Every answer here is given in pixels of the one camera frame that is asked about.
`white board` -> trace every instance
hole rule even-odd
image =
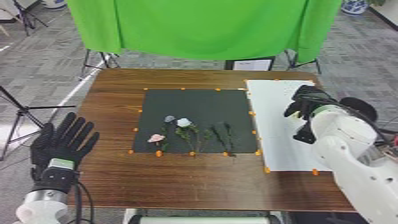
[[[272,171],[330,171],[316,161],[311,145],[293,139],[306,122],[295,116],[283,116],[302,85],[314,84],[302,80],[247,81],[265,164]]]
[[[235,61],[233,70],[238,71],[270,71],[270,59]]]

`wall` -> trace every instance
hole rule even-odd
[[[373,7],[373,9],[398,26],[398,0],[387,0],[384,6]]]
[[[34,4],[34,2],[37,2],[37,0],[18,0],[18,2],[20,2],[23,7],[28,7]],[[16,7],[14,7],[12,0],[0,0],[0,8],[7,9],[9,12],[14,15],[18,15],[18,10],[16,10]],[[4,10],[0,10],[0,20],[11,20],[11,19],[12,19],[12,17],[9,15],[9,13]]]

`robotic arm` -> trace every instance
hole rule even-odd
[[[299,112],[307,120],[295,139],[313,144],[314,157],[332,170],[352,206],[371,224],[398,223],[396,146],[378,136],[375,109],[357,99],[338,103],[309,86],[300,87],[293,101],[284,116]],[[378,150],[377,136],[384,139],[384,154],[364,162],[362,155]]]
[[[71,187],[78,184],[78,164],[100,139],[96,132],[85,141],[92,128],[92,122],[85,123],[75,113],[68,114],[57,130],[52,124],[44,125],[30,146],[34,188],[16,210],[23,224],[66,223],[66,200]]]

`dark green mat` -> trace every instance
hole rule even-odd
[[[142,105],[142,116],[139,121],[139,133],[133,141],[135,152],[153,153],[158,149],[155,143],[147,143],[153,134],[162,134],[163,119],[172,115],[176,119],[188,118],[201,132],[201,149],[204,153],[222,153],[226,147],[217,140],[211,126],[217,127],[233,153],[254,153],[258,149],[256,135],[252,134],[252,117],[249,115],[249,100],[242,90],[149,90]],[[167,126],[167,149],[165,153],[188,153],[192,148],[176,132],[176,124]],[[204,130],[211,138],[204,140]],[[197,139],[190,134],[190,142],[195,147]]]

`floor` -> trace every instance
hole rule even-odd
[[[23,105],[80,105],[96,70],[85,71],[89,76],[80,82],[76,76],[82,73],[85,48],[71,14],[68,9],[48,11],[41,6],[32,12],[50,27],[37,25],[32,36],[27,37],[21,24],[4,24],[11,37],[0,34],[0,84]],[[359,17],[338,15],[318,60],[323,71],[320,81],[327,92],[338,98],[354,96],[364,99],[378,110],[378,125],[387,124],[391,129],[398,129],[398,119],[391,121],[398,116],[398,32],[371,13],[366,12]],[[176,59],[131,51],[124,52],[117,61],[124,68],[224,68],[224,61]],[[98,63],[100,59],[94,56],[91,64]],[[286,70],[286,67],[288,61],[281,54],[274,70]],[[313,65],[306,65],[299,70],[316,72]],[[55,122],[68,111],[71,109],[57,114]],[[52,118],[52,112],[52,110],[34,112],[43,121]],[[16,108],[0,99],[2,142],[14,113]],[[25,121],[18,127],[18,135],[32,130],[36,126]],[[7,160],[0,162],[0,223],[16,221],[14,210],[32,186],[27,172],[28,141],[20,144],[21,142],[12,145]],[[151,215],[163,214],[160,211],[151,212]],[[121,209],[103,210],[98,214],[98,223],[121,223],[121,217]]]

